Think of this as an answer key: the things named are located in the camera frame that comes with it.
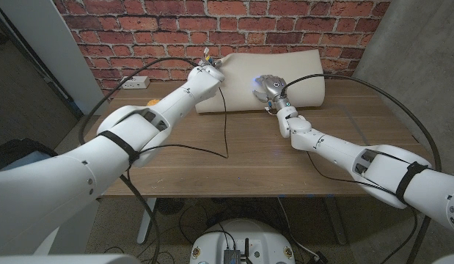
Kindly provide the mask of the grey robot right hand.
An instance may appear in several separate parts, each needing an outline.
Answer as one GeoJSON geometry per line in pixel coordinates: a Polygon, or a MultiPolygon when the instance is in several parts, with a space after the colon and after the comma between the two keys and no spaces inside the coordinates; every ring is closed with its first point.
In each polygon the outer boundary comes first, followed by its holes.
{"type": "Polygon", "coordinates": [[[253,91],[253,95],[263,103],[271,103],[280,110],[284,107],[290,106],[290,102],[286,95],[281,95],[282,89],[285,87],[286,82],[283,78],[273,75],[262,75],[255,79],[255,81],[262,87],[263,91],[253,91]]]}

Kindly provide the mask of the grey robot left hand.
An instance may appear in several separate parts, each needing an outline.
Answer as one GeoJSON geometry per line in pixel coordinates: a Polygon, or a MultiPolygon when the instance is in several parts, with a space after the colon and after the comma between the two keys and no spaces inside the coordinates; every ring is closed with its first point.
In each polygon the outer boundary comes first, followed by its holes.
{"type": "Polygon", "coordinates": [[[222,66],[222,61],[220,59],[214,60],[210,55],[201,58],[199,62],[200,66],[213,66],[216,69],[219,69],[222,66]]]}

